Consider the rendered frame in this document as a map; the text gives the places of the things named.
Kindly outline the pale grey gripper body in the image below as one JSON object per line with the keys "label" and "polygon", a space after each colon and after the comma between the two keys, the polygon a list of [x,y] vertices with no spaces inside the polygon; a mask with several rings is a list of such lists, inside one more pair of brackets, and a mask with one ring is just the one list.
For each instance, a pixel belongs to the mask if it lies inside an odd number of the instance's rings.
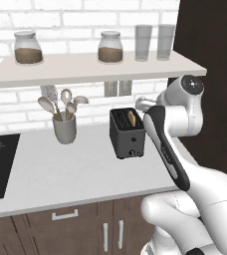
{"label": "pale grey gripper body", "polygon": [[139,97],[135,101],[135,108],[143,113],[146,113],[151,107],[156,105],[156,101],[146,97]]}

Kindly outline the toasted bread slice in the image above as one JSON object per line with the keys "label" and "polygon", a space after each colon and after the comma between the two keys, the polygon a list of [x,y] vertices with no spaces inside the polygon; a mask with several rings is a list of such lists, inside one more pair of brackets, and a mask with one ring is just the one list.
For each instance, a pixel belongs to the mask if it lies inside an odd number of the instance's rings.
{"label": "toasted bread slice", "polygon": [[128,119],[133,127],[135,127],[136,118],[132,111],[128,112]]}

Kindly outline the dark grey toaster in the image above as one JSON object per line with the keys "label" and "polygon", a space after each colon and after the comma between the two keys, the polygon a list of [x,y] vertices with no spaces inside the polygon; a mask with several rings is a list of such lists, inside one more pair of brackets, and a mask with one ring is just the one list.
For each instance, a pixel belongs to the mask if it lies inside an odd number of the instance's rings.
{"label": "dark grey toaster", "polygon": [[[128,112],[132,111],[136,122],[133,127],[128,119]],[[110,138],[117,158],[143,156],[145,129],[143,122],[134,108],[111,109]]]}

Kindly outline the tall clear drinking glass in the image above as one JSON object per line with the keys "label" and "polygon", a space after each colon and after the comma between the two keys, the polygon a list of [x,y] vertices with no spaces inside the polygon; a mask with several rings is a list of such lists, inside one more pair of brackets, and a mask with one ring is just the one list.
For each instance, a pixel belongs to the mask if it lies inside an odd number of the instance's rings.
{"label": "tall clear drinking glass", "polygon": [[170,57],[175,26],[163,24],[158,26],[157,60],[168,60]]}
{"label": "tall clear drinking glass", "polygon": [[135,26],[135,59],[137,61],[146,61],[148,58],[152,26]]}

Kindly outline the glass jar with brown contents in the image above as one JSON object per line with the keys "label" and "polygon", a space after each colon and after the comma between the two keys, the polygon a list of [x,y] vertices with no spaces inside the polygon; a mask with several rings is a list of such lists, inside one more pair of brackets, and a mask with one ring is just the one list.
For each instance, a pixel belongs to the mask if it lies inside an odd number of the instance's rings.
{"label": "glass jar with brown contents", "polygon": [[34,31],[18,31],[14,33],[14,36],[14,53],[17,63],[34,65],[43,61],[42,49]]}
{"label": "glass jar with brown contents", "polygon": [[122,61],[120,32],[102,31],[98,49],[98,59],[102,63],[115,64]]}

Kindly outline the grey ladle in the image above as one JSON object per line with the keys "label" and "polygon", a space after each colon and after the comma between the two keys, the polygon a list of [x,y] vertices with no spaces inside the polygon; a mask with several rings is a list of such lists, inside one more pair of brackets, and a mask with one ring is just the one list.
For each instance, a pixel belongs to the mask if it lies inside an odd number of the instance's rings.
{"label": "grey ladle", "polygon": [[73,100],[73,104],[77,105],[85,105],[89,102],[89,100],[84,96],[76,96]]}

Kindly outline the small beige spoon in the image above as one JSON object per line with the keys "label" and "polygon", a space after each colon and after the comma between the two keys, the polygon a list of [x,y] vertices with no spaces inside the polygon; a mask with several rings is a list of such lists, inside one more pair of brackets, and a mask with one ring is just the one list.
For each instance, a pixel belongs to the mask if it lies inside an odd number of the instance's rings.
{"label": "small beige spoon", "polygon": [[73,116],[73,114],[77,111],[77,107],[73,103],[67,103],[67,110],[68,110],[68,117],[67,120],[70,120]]}

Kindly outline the grey slotted spoon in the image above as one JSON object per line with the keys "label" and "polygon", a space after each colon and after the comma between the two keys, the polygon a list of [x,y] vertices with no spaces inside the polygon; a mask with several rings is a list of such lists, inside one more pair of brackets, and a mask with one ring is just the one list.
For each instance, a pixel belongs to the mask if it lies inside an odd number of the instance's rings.
{"label": "grey slotted spoon", "polygon": [[71,91],[68,90],[68,89],[63,89],[62,92],[61,92],[61,100],[65,105],[66,121],[69,118],[69,111],[68,111],[68,108],[67,108],[67,104],[71,102],[71,99],[72,99]]}

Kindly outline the grey utensil pot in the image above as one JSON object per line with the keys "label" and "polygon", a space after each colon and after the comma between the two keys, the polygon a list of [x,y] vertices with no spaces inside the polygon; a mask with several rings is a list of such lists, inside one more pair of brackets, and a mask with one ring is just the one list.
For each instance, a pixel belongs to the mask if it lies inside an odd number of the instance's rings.
{"label": "grey utensil pot", "polygon": [[76,116],[72,116],[70,120],[66,120],[66,113],[61,112],[62,121],[53,119],[54,132],[57,140],[61,144],[72,143],[77,135]]}

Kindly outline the grey slotted spatula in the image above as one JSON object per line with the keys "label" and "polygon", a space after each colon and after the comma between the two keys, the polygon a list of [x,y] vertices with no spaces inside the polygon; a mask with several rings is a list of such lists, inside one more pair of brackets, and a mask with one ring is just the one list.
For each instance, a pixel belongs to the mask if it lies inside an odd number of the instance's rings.
{"label": "grey slotted spatula", "polygon": [[56,108],[56,119],[62,121],[62,116],[58,108],[58,91],[55,86],[42,86],[41,94],[43,97],[48,98]]}

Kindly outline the beige wooden spoon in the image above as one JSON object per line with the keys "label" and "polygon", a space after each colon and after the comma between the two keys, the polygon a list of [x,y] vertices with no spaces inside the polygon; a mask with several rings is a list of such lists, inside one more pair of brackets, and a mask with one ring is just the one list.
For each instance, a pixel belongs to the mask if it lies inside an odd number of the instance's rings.
{"label": "beige wooden spoon", "polygon": [[51,113],[57,121],[60,122],[62,120],[62,118],[55,113],[53,104],[46,97],[39,98],[38,103],[45,111]]}

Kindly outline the dark brown cupboard door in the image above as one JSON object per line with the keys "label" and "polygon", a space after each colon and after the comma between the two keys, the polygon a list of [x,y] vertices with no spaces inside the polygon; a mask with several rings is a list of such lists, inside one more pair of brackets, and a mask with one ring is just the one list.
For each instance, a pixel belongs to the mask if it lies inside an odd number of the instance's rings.
{"label": "dark brown cupboard door", "polygon": [[[102,202],[101,209],[101,231],[102,231],[102,255],[112,255],[113,254],[113,221],[114,221],[114,203],[109,201]],[[104,223],[107,223],[109,226],[109,250],[106,253],[104,251]]]}
{"label": "dark brown cupboard door", "polygon": [[[113,255],[140,255],[153,234],[153,226],[141,216],[144,195],[116,199],[113,202]],[[123,245],[118,249],[118,222],[123,220]]]}

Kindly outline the dark brown cupboard front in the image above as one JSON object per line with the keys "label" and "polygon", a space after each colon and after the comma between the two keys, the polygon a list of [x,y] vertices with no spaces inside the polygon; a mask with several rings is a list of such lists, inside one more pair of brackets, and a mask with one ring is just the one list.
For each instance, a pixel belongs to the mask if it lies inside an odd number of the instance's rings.
{"label": "dark brown cupboard front", "polygon": [[0,218],[0,255],[26,255],[11,216]]}

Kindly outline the white wall outlet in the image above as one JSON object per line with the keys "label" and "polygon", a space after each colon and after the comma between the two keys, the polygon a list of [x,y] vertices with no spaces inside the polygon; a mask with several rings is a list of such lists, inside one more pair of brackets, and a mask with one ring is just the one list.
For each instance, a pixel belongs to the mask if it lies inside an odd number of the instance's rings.
{"label": "white wall outlet", "polygon": [[121,97],[131,95],[132,81],[120,81],[118,85],[118,94]]}
{"label": "white wall outlet", "polygon": [[115,97],[117,95],[117,81],[105,82],[105,96]]}

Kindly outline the white wall shelf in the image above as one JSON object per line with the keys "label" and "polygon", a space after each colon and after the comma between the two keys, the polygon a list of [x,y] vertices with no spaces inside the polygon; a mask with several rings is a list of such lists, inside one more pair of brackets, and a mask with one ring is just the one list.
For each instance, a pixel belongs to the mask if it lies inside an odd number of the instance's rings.
{"label": "white wall shelf", "polygon": [[206,73],[205,68],[174,51],[168,61],[158,61],[156,53],[150,52],[146,62],[137,62],[134,52],[124,52],[120,64],[100,63],[96,53],[45,55],[44,62],[35,66],[18,65],[13,57],[5,57],[0,63],[0,89],[205,76]]}

